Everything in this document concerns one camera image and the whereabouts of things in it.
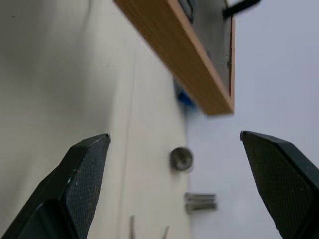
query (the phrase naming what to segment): blue object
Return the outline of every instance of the blue object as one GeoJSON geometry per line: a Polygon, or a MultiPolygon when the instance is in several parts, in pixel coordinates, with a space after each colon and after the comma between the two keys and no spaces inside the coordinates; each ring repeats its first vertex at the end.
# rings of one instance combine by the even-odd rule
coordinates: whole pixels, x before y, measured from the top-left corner
{"type": "Polygon", "coordinates": [[[192,107],[192,108],[196,107],[194,102],[190,99],[188,94],[183,89],[181,89],[181,91],[178,94],[177,98],[179,99],[179,101],[181,101],[186,106],[189,106],[189,107],[192,107]]]}

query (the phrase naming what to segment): black bracket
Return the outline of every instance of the black bracket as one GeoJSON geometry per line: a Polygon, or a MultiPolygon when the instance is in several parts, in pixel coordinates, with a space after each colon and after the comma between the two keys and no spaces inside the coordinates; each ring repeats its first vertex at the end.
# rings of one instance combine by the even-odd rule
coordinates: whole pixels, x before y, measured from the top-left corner
{"type": "Polygon", "coordinates": [[[243,0],[233,6],[230,6],[223,11],[224,19],[232,17],[233,15],[246,10],[258,4],[261,0],[243,0]]]}

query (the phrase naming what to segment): wooden shelf edge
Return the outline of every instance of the wooden shelf edge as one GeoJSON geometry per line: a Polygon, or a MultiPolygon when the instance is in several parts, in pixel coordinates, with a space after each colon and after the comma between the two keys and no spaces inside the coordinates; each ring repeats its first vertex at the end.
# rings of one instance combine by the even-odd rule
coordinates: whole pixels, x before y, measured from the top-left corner
{"type": "Polygon", "coordinates": [[[227,89],[178,0],[114,2],[206,114],[234,113],[233,59],[231,84],[227,89]]]}

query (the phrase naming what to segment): metal rod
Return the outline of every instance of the metal rod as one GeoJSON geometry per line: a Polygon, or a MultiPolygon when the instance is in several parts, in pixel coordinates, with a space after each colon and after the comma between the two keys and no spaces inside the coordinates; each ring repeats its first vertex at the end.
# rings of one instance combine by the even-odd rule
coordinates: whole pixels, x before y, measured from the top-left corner
{"type": "Polygon", "coordinates": [[[261,0],[243,0],[233,6],[230,6],[223,11],[224,19],[232,17],[233,15],[246,10],[256,4],[258,4],[261,0]]]}
{"type": "Polygon", "coordinates": [[[200,211],[200,210],[212,210],[217,208],[216,202],[210,202],[210,203],[186,203],[185,204],[186,211],[188,213],[192,213],[194,211],[200,211]]]}
{"type": "Polygon", "coordinates": [[[200,193],[185,193],[186,201],[214,201],[216,199],[215,194],[200,194],[200,193]]]}
{"type": "Polygon", "coordinates": [[[135,216],[130,217],[130,239],[135,239],[135,216]]]}
{"type": "Polygon", "coordinates": [[[163,238],[162,238],[162,239],[167,239],[168,229],[169,229],[169,226],[167,226],[167,227],[165,228],[164,235],[163,235],[163,238]]]}

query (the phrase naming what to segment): round metal knob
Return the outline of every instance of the round metal knob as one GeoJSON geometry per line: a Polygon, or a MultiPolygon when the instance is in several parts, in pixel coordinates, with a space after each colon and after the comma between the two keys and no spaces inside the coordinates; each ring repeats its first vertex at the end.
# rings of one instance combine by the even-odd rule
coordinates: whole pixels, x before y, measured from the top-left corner
{"type": "Polygon", "coordinates": [[[186,147],[178,147],[169,155],[170,166],[178,171],[186,171],[193,165],[193,154],[186,147]]]}

